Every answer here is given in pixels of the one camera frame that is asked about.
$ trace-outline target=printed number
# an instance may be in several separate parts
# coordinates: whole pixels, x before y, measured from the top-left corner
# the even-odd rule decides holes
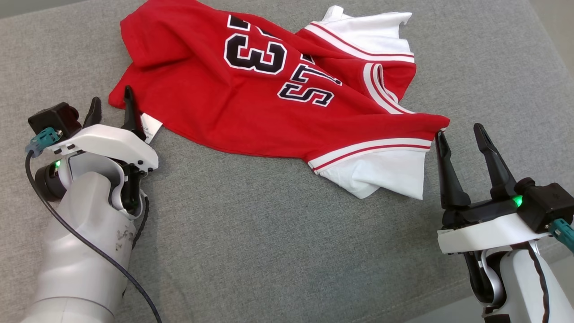
[[[340,80],[337,80],[336,78],[327,75],[303,63],[300,63],[297,66],[290,80],[297,83],[305,84],[307,83],[307,81],[309,81],[309,78],[305,77],[306,74],[307,76],[315,75],[321,78],[326,78],[337,85],[343,84]],[[333,92],[318,89],[316,87],[308,87],[303,92],[301,92],[302,88],[303,86],[300,84],[285,82],[283,88],[279,91],[279,93],[277,93],[277,95],[285,100],[293,100],[300,102],[309,102],[312,98],[315,98],[311,103],[320,106],[328,106],[333,97],[335,96]]]
[[[229,15],[227,26],[233,29],[246,30],[251,29],[251,24]],[[270,33],[262,31],[257,28],[261,35],[275,38]],[[285,60],[287,59],[287,49],[275,41],[267,43],[267,50],[251,48],[247,56],[241,55],[241,50],[247,50],[249,47],[249,36],[245,34],[235,33],[229,37],[225,42],[224,58],[227,64],[233,68],[241,70],[255,71],[265,74],[278,74],[285,67]],[[265,60],[265,53],[271,56],[270,60]]]
[[[303,86],[300,84],[286,82],[277,95],[285,100],[299,102],[309,102],[313,97],[315,97],[312,103],[320,106],[328,106],[335,96],[332,92],[317,89],[316,87],[308,87],[302,94],[296,94],[296,92],[299,92],[302,87]]]
[[[279,74],[284,69],[285,61],[287,60],[287,49],[281,43],[269,40],[267,42],[267,50],[265,51],[249,48],[249,36],[246,35],[245,32],[251,31],[250,23],[229,15],[227,27],[243,31],[243,33],[234,33],[226,40],[224,58],[229,66],[241,70],[273,75]],[[279,38],[276,38],[259,27],[255,28],[260,35],[281,41]],[[246,53],[248,49],[249,52],[247,56],[241,54],[242,50]],[[265,60],[265,54],[268,54],[271,58]],[[285,100],[299,102],[311,101],[312,104],[320,106],[329,105],[335,97],[333,92],[317,87],[307,87],[304,89],[302,84],[306,84],[307,81],[309,81],[309,77],[312,76],[328,79],[339,86],[342,85],[342,82],[313,68],[311,64],[315,65],[315,61],[310,55],[301,54],[301,60],[305,63],[300,63],[297,66],[289,79],[290,82],[285,82],[277,95]]]

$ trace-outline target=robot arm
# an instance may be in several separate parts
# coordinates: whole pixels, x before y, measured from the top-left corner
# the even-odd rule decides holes
[[[574,198],[556,183],[535,186],[530,178],[516,183],[484,127],[475,124],[474,131],[492,183],[492,199],[476,203],[459,183],[444,133],[436,136],[445,210],[438,237],[442,252],[464,255],[486,323],[571,322],[574,310],[536,241],[557,234],[550,229],[557,224],[562,224],[562,239],[567,239]],[[513,250],[488,254],[504,246]]]
[[[125,100],[129,104],[121,129],[98,124],[98,98],[92,100],[83,127],[66,103],[29,119],[38,136],[27,147],[26,172],[54,219],[45,232],[44,263],[25,323],[112,323],[127,280],[161,322],[147,293],[126,270],[137,236],[133,220],[144,212],[146,199],[139,181],[157,169],[158,157],[144,142],[129,87]],[[33,178],[30,158],[43,149],[63,157]],[[54,210],[48,201],[59,199]]]

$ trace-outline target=white trim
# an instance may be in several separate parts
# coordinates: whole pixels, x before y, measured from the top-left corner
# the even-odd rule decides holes
[[[395,108],[395,110],[398,110],[400,113],[408,113],[408,114],[414,114],[415,112],[409,111],[407,109],[405,109],[404,107],[400,106],[387,92],[387,89],[385,88],[385,81],[383,80],[383,65],[381,64],[375,64],[373,66],[373,73],[372,73],[373,79],[377,80],[379,79],[381,82],[374,82],[375,86],[377,87],[377,89],[379,90],[377,92],[377,95],[381,95],[384,97],[384,99],[386,99],[388,101],[385,102],[385,104],[390,104],[391,107]]]
[[[321,24],[321,27],[325,28],[326,30],[329,30],[331,33],[337,35],[339,38],[343,39],[343,37],[339,34],[337,34],[336,32],[330,30],[327,26]],[[335,46],[336,48],[339,48],[341,51],[345,52],[345,53],[349,53],[355,57],[358,57],[360,59],[364,59],[364,60],[369,60],[369,61],[406,61],[408,63],[414,63],[414,57],[410,57],[410,56],[401,56],[401,55],[382,55],[382,54],[388,54],[388,53],[373,53],[373,52],[369,52],[369,51],[365,51],[364,49],[362,50],[363,52],[367,52],[367,53],[363,53],[357,49],[355,49],[354,47],[350,46],[349,44],[346,44],[340,40],[338,40],[337,38],[333,37],[332,35],[330,35],[329,33],[327,33],[326,31],[322,30],[321,28],[317,27],[317,26],[313,26],[313,25],[307,25],[305,27],[306,30],[312,32],[313,34],[317,35],[318,37],[322,38],[323,40],[325,40],[326,42],[330,43],[331,45]],[[400,54],[404,54],[404,55],[413,55],[413,53],[409,52],[409,53],[400,53]]]
[[[373,75],[373,63],[367,63],[364,65],[363,68],[363,80],[364,85],[367,87],[367,91],[371,95],[371,98],[383,109],[385,109],[390,114],[404,114],[402,111],[395,109],[394,106],[388,104],[383,100],[383,98],[379,95],[377,90],[375,89],[375,84],[371,81],[371,77]]]
[[[416,138],[393,138],[393,139],[379,139],[379,140],[371,140],[371,141],[365,141],[363,143],[360,144],[354,144],[354,145],[350,145],[347,146],[345,148],[341,148],[341,149],[337,149],[335,151],[326,153],[323,156],[317,157],[313,160],[310,160],[307,165],[309,165],[311,168],[317,168],[320,167],[328,162],[330,162],[333,159],[337,159],[341,156],[344,156],[348,153],[353,153],[355,151],[359,151],[361,149],[366,149],[366,148],[371,148],[373,147],[373,149],[368,149],[368,150],[364,150],[364,151],[360,151],[357,152],[355,154],[349,155],[345,158],[341,158],[340,160],[337,160],[329,165],[326,165],[324,167],[318,168],[315,170],[315,173],[318,174],[320,173],[320,171],[322,170],[326,170],[328,167],[332,167],[342,161],[348,160],[349,158],[352,157],[356,157],[356,156],[360,156],[360,155],[365,155],[368,153],[372,153],[372,152],[379,152],[379,151],[389,151],[389,150],[410,150],[410,151],[429,151],[430,149],[430,145],[431,145],[431,141],[430,140],[425,140],[425,139],[416,139]],[[419,147],[382,147],[382,148],[375,148],[375,147],[381,147],[381,146],[388,146],[388,145],[416,145],[416,146],[423,146],[425,148],[419,148]]]
[[[391,92],[389,89],[387,89],[385,87],[385,92],[387,92],[387,94],[393,99],[393,101],[395,103],[398,103],[398,96],[396,94],[394,94],[393,92]]]

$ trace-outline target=red basketball jersey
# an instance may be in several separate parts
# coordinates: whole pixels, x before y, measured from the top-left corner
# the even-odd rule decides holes
[[[297,157],[359,198],[383,186],[422,198],[424,153],[449,121],[398,104],[416,66],[398,26],[331,7],[296,34],[190,0],[149,0],[121,22],[123,88],[166,128],[243,155]]]

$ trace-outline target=gray couch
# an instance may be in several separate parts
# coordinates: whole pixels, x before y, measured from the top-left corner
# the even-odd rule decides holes
[[[90,0],[0,20],[0,322],[34,293],[49,213],[24,173],[27,118],[66,101],[83,118],[130,63],[119,21],[142,0]],[[525,0],[206,0],[297,31],[334,4],[348,14],[411,11],[401,29],[418,72],[404,106],[451,118],[453,163],[474,201],[490,182],[472,124],[517,179],[574,191],[574,82]],[[104,106],[103,123],[122,111]],[[143,182],[150,220],[130,271],[164,322],[404,322],[471,294],[461,256],[440,253],[434,150],[424,201],[385,190],[359,200],[294,159],[229,155],[166,130]],[[53,159],[44,154],[33,168]],[[568,252],[542,241],[549,262]],[[129,286],[117,322],[153,322]]]

